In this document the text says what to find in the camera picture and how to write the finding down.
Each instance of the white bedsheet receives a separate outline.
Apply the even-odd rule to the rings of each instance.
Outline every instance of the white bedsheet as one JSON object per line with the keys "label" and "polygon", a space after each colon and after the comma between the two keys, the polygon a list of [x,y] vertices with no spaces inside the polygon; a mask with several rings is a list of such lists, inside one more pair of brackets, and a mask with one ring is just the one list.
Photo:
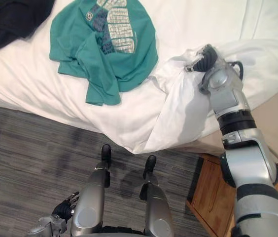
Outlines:
{"label": "white bedsheet", "polygon": [[102,132],[137,154],[218,129],[213,114],[206,117],[208,99],[195,90],[200,75],[182,71],[193,58],[187,49],[211,43],[227,59],[242,60],[251,108],[278,92],[277,0],[141,0],[156,28],[159,62],[141,86],[121,93],[121,104],[86,104],[88,81],[58,74],[58,63],[48,57],[51,21],[69,2],[56,0],[30,39],[0,49],[1,107]]}

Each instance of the robotic hand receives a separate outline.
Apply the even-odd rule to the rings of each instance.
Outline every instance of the robotic hand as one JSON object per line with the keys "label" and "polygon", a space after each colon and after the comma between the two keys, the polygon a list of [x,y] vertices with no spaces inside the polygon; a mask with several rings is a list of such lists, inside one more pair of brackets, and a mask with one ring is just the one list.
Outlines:
{"label": "robotic hand", "polygon": [[[239,75],[233,66],[240,68]],[[225,182],[237,188],[232,237],[278,237],[278,166],[256,127],[242,92],[241,62],[227,63],[210,44],[197,53],[187,72],[203,72],[199,90],[208,94],[219,122],[225,154],[220,158]]]}

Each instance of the bed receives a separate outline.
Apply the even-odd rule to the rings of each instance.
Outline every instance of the bed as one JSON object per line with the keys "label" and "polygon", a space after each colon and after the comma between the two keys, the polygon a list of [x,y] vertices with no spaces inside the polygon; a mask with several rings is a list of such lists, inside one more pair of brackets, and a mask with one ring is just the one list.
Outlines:
{"label": "bed", "polygon": [[0,107],[34,113],[101,132],[134,154],[191,144],[218,130],[201,75],[183,67],[207,43],[244,64],[252,109],[278,93],[278,1],[140,0],[156,29],[159,61],[116,106],[85,103],[88,81],[57,73],[49,59],[50,26],[71,0],[56,0],[51,15],[28,39],[0,49]]}

